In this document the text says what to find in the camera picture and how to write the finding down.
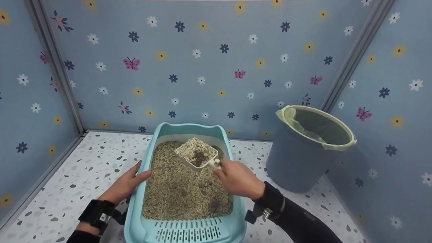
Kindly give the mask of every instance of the floor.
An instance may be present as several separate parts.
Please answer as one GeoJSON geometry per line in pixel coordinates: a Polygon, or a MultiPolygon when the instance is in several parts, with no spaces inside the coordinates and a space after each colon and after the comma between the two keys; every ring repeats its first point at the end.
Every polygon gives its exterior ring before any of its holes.
{"type": "MultiPolygon", "coordinates": [[[[142,159],[152,136],[90,132],[60,169],[37,194],[33,202],[18,217],[14,225],[0,238],[0,243],[66,242],[78,223],[78,216],[91,199],[97,198],[120,175],[142,159]]],[[[271,143],[230,141],[235,160],[246,164],[261,180],[268,178],[265,168],[271,143]]],[[[322,177],[311,191],[281,192],[325,222],[345,243],[366,243],[362,234],[322,177]]],[[[252,209],[251,200],[245,200],[252,209]]],[[[119,210],[127,204],[122,202],[119,210]]],[[[102,243],[125,242],[123,227],[112,221],[101,239],[102,243]]],[[[286,242],[291,239],[271,221],[260,218],[248,224],[245,243],[286,242]]]]}

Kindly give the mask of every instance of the wall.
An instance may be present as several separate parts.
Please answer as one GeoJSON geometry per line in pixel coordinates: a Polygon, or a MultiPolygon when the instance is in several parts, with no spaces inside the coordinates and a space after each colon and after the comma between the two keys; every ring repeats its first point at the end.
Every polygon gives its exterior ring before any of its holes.
{"type": "Polygon", "coordinates": [[[332,111],[358,144],[328,176],[372,242],[432,242],[431,9],[396,0],[332,111]]]}
{"type": "Polygon", "coordinates": [[[0,1],[0,221],[75,138],[24,1],[0,1]]]}
{"type": "Polygon", "coordinates": [[[44,5],[86,129],[194,122],[270,140],[279,107],[322,105],[373,2],[44,5]]]}

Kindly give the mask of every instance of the teal litter box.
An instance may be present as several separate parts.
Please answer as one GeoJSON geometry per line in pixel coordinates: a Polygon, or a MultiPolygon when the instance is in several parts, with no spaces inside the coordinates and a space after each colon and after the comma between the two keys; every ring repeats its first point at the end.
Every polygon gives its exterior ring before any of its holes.
{"type": "MultiPolygon", "coordinates": [[[[228,138],[221,126],[164,122],[156,128],[139,173],[149,169],[153,150],[158,144],[175,140],[186,142],[192,137],[220,147],[232,160],[228,138]]],[[[143,182],[131,196],[124,225],[127,243],[239,243],[246,234],[246,209],[241,197],[233,197],[233,210],[227,216],[190,221],[159,221],[146,219],[141,213],[145,191],[146,182],[143,182]]]]}

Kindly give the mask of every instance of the white litter scoop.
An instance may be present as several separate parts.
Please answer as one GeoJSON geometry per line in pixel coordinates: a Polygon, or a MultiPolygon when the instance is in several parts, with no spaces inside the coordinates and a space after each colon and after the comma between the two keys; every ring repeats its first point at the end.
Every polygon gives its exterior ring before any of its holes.
{"type": "Polygon", "coordinates": [[[220,169],[219,152],[202,140],[194,137],[174,150],[180,160],[195,171],[206,166],[220,169]]]}

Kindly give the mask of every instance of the trash can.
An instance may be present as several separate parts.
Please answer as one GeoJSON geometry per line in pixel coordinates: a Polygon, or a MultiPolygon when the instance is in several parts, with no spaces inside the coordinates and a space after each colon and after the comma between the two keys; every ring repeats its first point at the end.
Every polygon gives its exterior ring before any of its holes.
{"type": "Polygon", "coordinates": [[[339,119],[307,106],[286,106],[267,159],[267,173],[280,187],[307,192],[341,152],[356,144],[353,132],[339,119]]]}

